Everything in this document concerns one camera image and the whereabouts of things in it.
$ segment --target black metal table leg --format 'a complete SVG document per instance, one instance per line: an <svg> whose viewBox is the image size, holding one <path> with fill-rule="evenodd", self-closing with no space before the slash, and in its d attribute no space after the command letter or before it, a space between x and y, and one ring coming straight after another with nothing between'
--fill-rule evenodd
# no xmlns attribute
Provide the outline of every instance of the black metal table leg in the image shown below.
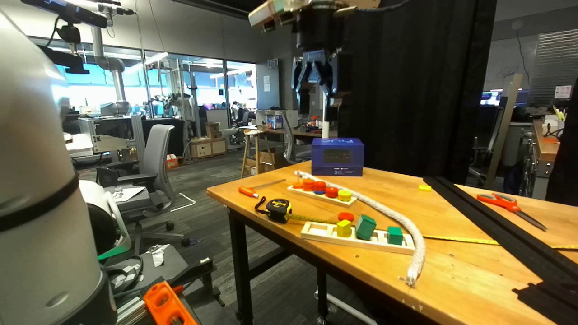
<svg viewBox="0 0 578 325"><path fill-rule="evenodd" d="M240 216L232 209L229 209L229 231L231 231L234 289L236 289L236 317L240 323L252 323L250 274L249 274L245 224L240 220Z"/></svg>
<svg viewBox="0 0 578 325"><path fill-rule="evenodd" d="M317 323L326 321L326 272L317 267Z"/></svg>

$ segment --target measuring tape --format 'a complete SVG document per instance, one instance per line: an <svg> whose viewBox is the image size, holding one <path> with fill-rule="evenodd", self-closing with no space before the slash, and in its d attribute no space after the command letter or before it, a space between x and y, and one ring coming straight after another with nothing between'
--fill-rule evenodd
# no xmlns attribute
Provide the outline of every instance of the measuring tape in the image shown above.
<svg viewBox="0 0 578 325"><path fill-rule="evenodd" d="M491 238L464 238L464 236L444 236L444 234L422 234L427 240L442 240L442 242L462 242L462 243L476 243L476 245L498 245L496 240ZM578 245L550 245L556 251L578 251Z"/></svg>
<svg viewBox="0 0 578 325"><path fill-rule="evenodd" d="M265 209L260 209L260 205L265 202L267 198L261 196L258 200L258 204L254 205L256 213L263 213L269 216L269 220L278 222L278 224L287 224L288 218L290 220L305 220L305 222L317 222L314 218L306 218L306 216L299 216L299 214L292 214L292 205L287 198L272 198L267 202Z"/></svg>

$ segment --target glass wall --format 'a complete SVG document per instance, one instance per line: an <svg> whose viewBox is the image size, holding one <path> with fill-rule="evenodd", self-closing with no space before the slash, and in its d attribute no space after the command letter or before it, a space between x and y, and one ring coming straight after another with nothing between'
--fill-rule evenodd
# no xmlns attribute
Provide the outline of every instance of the glass wall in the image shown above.
<svg viewBox="0 0 578 325"><path fill-rule="evenodd" d="M54 39L50 48L70 52L68 45ZM158 50L104 47L106 59L117 59L122 66L120 81L128 113L148 117L178 117L178 108L171 108L175 97L193 97L202 110L222 110L218 124L229 126L236 106L256 108L256 72L254 63L223 61L218 57L200 57L187 54L169 54ZM99 115L101 108L119 101L119 86L113 72L95 59L92 45L82 43L77 50L82 56L88 74L70 74L57 65L68 84L70 104L81 113Z"/></svg>

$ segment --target black curtain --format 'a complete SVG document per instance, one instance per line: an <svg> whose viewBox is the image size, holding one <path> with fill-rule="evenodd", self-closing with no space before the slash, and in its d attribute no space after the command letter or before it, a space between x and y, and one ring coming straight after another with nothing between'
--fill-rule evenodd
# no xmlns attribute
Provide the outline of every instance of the black curtain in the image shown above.
<svg viewBox="0 0 578 325"><path fill-rule="evenodd" d="M494 1L409 0L350 16L353 83L337 122L339 137L364 142L364 166L464 182Z"/></svg>

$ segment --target white flexible tube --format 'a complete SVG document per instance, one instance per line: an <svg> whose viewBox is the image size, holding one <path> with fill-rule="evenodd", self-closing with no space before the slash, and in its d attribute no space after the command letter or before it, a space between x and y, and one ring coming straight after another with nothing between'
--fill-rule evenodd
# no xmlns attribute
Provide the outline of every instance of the white flexible tube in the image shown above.
<svg viewBox="0 0 578 325"><path fill-rule="evenodd" d="M310 173L305 173L305 171L301 171L301 169L296 169L294 173L296 173L297 177L301 177L301 178L321 180L321 178L317 178L317 177L314 177L314 175L310 175ZM418 274L420 274L420 269L422 269L422 263L424 263L424 260L426 260L426 242L422 240L422 234L420 234L420 231L417 229L417 225L415 225L408 216L404 216L404 214L397 213L395 209L390 209L390 207L386 207L386 205L382 205L382 204L379 204L379 202L375 202L375 200L371 200L371 198L368 198L368 196L364 196L364 195L361 195L361 193L357 193L357 191L352 191L352 189L348 189L348 187L343 187L343 186L337 186L337 184L330 184L330 182L325 182L325 184L350 191L350 193L355 195L361 202L364 202L366 205L377 209L377 211L382 213L384 216L393 218L393 220L399 222L404 229L409 231L409 234L411 234L411 238L413 238L413 242L415 242L415 251L413 251L411 263L409 263L409 267L408 267L408 274L406 274L406 278L404 278L404 283L409 285L409 287L415 287L415 281L417 281L417 278L418 278Z"/></svg>

